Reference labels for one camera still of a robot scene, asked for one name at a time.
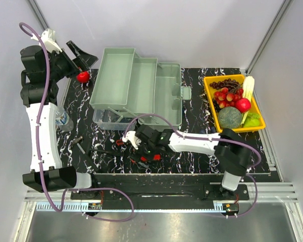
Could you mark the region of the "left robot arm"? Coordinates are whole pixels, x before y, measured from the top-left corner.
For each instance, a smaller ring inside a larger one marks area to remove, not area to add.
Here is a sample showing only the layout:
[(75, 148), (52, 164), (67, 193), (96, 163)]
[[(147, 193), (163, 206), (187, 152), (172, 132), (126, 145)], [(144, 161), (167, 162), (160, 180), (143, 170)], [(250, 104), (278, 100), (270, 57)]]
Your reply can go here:
[(70, 59), (57, 47), (44, 55), (40, 45), (20, 51), (24, 70), (21, 72), (21, 98), (30, 122), (32, 159), (30, 172), (22, 176), (24, 185), (43, 192), (62, 189), (82, 189), (88, 199), (99, 194), (99, 186), (92, 183), (92, 176), (79, 173), (72, 166), (64, 167), (60, 159), (56, 138), (57, 83), (64, 77), (73, 78), (88, 71), (98, 58), (81, 50), (73, 41), (66, 45), (75, 55)]

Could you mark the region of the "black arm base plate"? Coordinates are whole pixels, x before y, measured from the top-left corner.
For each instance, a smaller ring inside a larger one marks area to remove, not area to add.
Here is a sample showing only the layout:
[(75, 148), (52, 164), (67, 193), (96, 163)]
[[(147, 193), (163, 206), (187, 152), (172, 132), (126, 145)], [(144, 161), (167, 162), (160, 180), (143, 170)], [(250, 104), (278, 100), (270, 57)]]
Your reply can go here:
[[(107, 184), (119, 189), (132, 201), (136, 210), (205, 210), (214, 209), (215, 201), (249, 201), (246, 185), (238, 185), (234, 192), (221, 192), (219, 184)], [(129, 201), (116, 191), (72, 192), (71, 200), (92, 203), (102, 199), (105, 210), (131, 209)]]

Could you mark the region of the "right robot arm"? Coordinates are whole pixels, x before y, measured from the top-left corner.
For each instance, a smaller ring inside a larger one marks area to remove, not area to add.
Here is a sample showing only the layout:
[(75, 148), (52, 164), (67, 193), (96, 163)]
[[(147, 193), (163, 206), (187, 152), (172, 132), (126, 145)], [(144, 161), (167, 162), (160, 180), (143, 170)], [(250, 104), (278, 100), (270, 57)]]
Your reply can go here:
[(227, 200), (237, 195), (238, 184), (246, 175), (252, 154), (250, 146), (243, 143), (231, 129), (224, 129), (221, 133), (191, 134), (170, 129), (160, 132), (141, 125), (136, 131), (129, 131), (126, 137), (145, 158), (170, 152), (191, 152), (216, 157), (224, 170), (220, 195)]

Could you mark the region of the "translucent green tool box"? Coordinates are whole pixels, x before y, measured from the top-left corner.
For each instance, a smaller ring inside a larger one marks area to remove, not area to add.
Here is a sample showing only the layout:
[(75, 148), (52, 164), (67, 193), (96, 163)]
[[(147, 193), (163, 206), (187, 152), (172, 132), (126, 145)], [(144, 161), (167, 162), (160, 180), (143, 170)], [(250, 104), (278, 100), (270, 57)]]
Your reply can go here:
[(182, 125), (183, 101), (190, 99), (179, 63), (141, 57), (135, 48), (105, 48), (89, 104), (102, 130), (124, 131), (136, 118), (162, 131)]

